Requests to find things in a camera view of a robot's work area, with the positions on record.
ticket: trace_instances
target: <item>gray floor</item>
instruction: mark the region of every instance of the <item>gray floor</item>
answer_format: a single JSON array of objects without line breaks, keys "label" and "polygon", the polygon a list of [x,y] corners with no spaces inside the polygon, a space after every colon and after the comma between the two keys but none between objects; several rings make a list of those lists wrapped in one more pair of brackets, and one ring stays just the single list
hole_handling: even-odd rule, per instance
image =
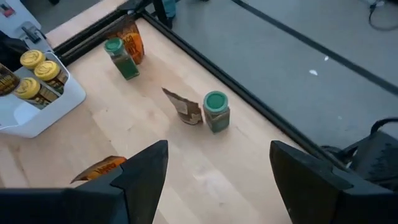
[{"label": "gray floor", "polygon": [[[252,1],[256,1],[259,7],[262,2],[268,2]],[[363,6],[362,2],[349,1]],[[295,1],[296,7],[286,9],[285,14],[282,13],[283,7],[272,9],[268,6],[267,9],[279,10],[284,15],[289,15],[289,11],[292,14],[307,14],[308,20],[319,22],[320,15],[303,12],[304,8],[311,9],[305,6],[301,8],[299,2],[307,1]],[[345,52],[339,53],[345,57],[351,55],[360,65],[369,69],[383,68],[386,73],[380,74],[386,77],[390,75],[389,78],[393,80],[393,55],[398,45],[389,43],[396,40],[397,33],[380,34],[368,29],[365,26],[367,14],[364,13],[361,22],[366,30],[362,30],[363,34],[371,34],[373,39],[385,39],[378,43],[381,49],[375,53],[375,47],[364,47],[372,38],[353,36],[353,27],[358,25],[350,24],[354,23],[350,20],[352,17],[353,13],[347,9],[346,18],[343,19],[347,21],[346,24],[329,18],[333,23],[294,28],[311,30],[313,26],[313,34],[322,34],[315,40],[329,41],[329,47],[335,51],[346,50],[345,47],[350,46],[350,50],[346,50],[349,52],[347,55]],[[230,0],[181,0],[177,4],[173,30],[319,145],[345,147],[365,137],[375,120],[398,114],[398,99],[395,96],[332,59],[325,60],[327,55],[264,22]],[[388,55],[391,63],[384,68],[383,60]],[[389,133],[397,133],[397,130],[393,126],[387,127]]]},{"label": "gray floor", "polygon": [[42,25],[43,33],[48,33],[100,1],[61,0],[55,6],[48,0],[22,0],[22,3]]}]

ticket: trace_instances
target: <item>wooden tabletop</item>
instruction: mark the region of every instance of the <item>wooden tabletop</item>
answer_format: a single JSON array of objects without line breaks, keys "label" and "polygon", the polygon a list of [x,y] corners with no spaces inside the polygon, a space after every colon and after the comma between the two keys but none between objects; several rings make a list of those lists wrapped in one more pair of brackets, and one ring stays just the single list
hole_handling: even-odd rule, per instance
[{"label": "wooden tabletop", "polygon": [[[92,8],[111,11],[112,2]],[[51,43],[84,29],[68,29],[79,18],[101,17],[88,12],[51,31]],[[275,139],[296,145],[145,20],[137,25],[146,53],[141,75],[125,81],[103,45],[71,64],[86,100],[34,139],[0,136],[0,186],[74,187],[77,174],[105,157],[131,157],[167,139],[169,166],[154,223],[291,223],[269,145]],[[226,93],[229,128],[213,134],[205,124],[182,123],[161,87],[199,104],[209,91]]]}]

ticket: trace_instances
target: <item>spice rack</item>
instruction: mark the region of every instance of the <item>spice rack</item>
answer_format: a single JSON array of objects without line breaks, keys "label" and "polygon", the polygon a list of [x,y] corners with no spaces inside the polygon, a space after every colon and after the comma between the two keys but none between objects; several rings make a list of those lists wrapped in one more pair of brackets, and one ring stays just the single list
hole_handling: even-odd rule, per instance
[{"label": "spice rack", "polygon": [[[80,84],[70,75],[61,61],[51,52],[44,53],[47,60],[59,64],[61,70],[67,74],[68,80],[62,95],[50,86],[38,80],[41,85],[53,90],[59,98],[44,109],[26,103],[13,94],[0,98],[0,133],[13,134],[25,138],[34,138],[62,116],[78,106],[86,98],[86,92]],[[34,77],[28,69],[21,67],[16,72],[21,78]]]}]

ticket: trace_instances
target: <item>green lid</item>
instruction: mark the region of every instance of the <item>green lid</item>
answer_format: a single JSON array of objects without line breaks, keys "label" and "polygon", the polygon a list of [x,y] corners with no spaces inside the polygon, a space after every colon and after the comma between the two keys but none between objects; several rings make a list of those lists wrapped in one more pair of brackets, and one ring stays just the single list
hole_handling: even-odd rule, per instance
[{"label": "green lid", "polygon": [[203,105],[212,113],[220,113],[228,108],[228,97],[220,91],[211,91],[205,96]]},{"label": "green lid", "polygon": [[105,51],[112,54],[120,54],[124,49],[123,40],[115,37],[105,42]]}]

